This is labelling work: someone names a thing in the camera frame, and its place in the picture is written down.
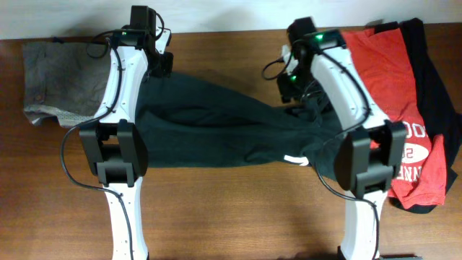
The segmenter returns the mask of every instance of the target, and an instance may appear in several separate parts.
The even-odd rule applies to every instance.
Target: clothing
[[[416,79],[417,107],[424,119],[427,134],[432,139],[438,134],[444,136],[447,179],[446,193],[457,179],[457,173],[450,169],[462,142],[462,115],[457,114],[443,81],[438,75],[427,53],[427,41],[424,25],[421,20],[414,18],[398,25],[396,22],[378,25],[375,33],[400,28],[414,78]],[[392,200],[397,207],[401,204]],[[408,211],[425,214],[431,212],[435,206],[414,205]]]
[[[344,33],[344,38],[374,101],[390,120],[403,121],[408,129],[401,169],[392,180],[389,196],[398,198],[407,209],[414,204],[444,204],[444,137],[427,136],[401,31],[374,34],[370,29]]]
[[[26,43],[24,112],[33,124],[56,116],[62,126],[91,119],[108,82],[110,57],[90,58],[86,43]],[[103,45],[92,44],[92,53]]]
[[[173,73],[141,84],[136,127],[149,167],[235,167],[307,156],[333,178],[340,124],[333,111],[272,108],[238,92]],[[329,154],[326,161],[319,152]]]

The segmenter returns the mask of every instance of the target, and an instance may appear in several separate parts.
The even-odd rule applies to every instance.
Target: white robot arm
[[[113,260],[149,259],[140,203],[147,149],[134,123],[141,81],[169,75],[172,69],[173,55],[165,52],[171,33],[164,28],[162,19],[162,27],[155,26],[156,16],[147,6],[133,6],[130,25],[113,33],[108,83],[94,118],[105,115],[112,104],[115,106],[112,113],[80,131],[92,173],[105,189],[121,194],[126,208],[125,216],[118,198],[106,192],[113,231]],[[118,144],[103,144],[109,137],[117,137]]]
[[[300,100],[300,93],[317,81],[340,120],[341,134],[346,135],[334,165],[337,181],[351,198],[346,200],[339,259],[379,259],[378,221],[401,164],[406,129],[401,122],[391,123],[374,102],[338,30],[316,32],[308,17],[296,20],[287,32],[292,51],[283,46],[286,73],[277,77],[282,100]],[[371,149],[372,140],[379,148]]]

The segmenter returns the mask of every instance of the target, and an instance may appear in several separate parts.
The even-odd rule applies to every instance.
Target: white wall
[[[0,0],[0,39],[94,35],[128,24],[135,4],[157,10],[174,33],[283,29],[306,16],[318,27],[462,22],[462,0]]]

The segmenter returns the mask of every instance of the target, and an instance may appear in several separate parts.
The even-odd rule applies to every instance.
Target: red t-shirt
[[[389,196],[405,209],[445,201],[446,162],[443,136],[427,135],[417,109],[416,82],[401,31],[373,29],[343,34],[354,66],[374,101],[392,121],[407,127],[401,169]]]

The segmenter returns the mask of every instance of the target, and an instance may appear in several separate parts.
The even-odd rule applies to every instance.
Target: wooden table
[[[462,112],[462,25],[426,26],[429,52]],[[174,34],[174,70],[280,105],[261,68],[278,57],[282,30]],[[58,147],[65,129],[31,126],[22,114],[24,40],[0,42],[0,259],[110,259],[103,194],[73,186]],[[97,184],[80,141],[67,162]],[[453,166],[462,173],[462,155]],[[462,187],[430,214],[383,209],[380,252],[425,259],[462,256]],[[142,189],[144,237],[151,259],[288,259],[334,254],[343,237],[344,202],[309,168],[272,163],[242,168],[149,169]]]

